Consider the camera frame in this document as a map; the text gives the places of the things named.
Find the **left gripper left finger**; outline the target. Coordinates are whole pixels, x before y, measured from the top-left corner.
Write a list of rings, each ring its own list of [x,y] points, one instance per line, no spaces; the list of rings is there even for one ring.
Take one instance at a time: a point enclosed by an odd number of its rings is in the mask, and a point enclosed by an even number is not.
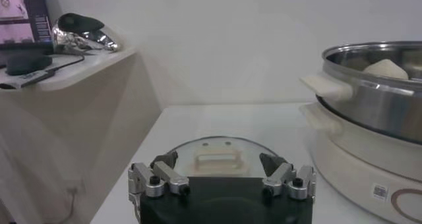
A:
[[[168,152],[154,158],[149,165],[132,163],[128,169],[129,200],[140,202],[142,194],[149,198],[160,198],[166,193],[177,196],[190,194],[189,178],[182,176],[174,170],[178,153]]]

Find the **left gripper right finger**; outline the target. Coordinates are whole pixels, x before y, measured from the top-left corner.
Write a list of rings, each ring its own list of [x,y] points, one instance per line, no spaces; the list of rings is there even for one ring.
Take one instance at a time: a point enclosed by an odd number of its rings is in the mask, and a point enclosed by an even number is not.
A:
[[[297,171],[293,164],[280,156],[261,153],[259,158],[266,173],[262,180],[265,200],[283,193],[293,200],[315,200],[317,176],[313,166],[304,165]]]

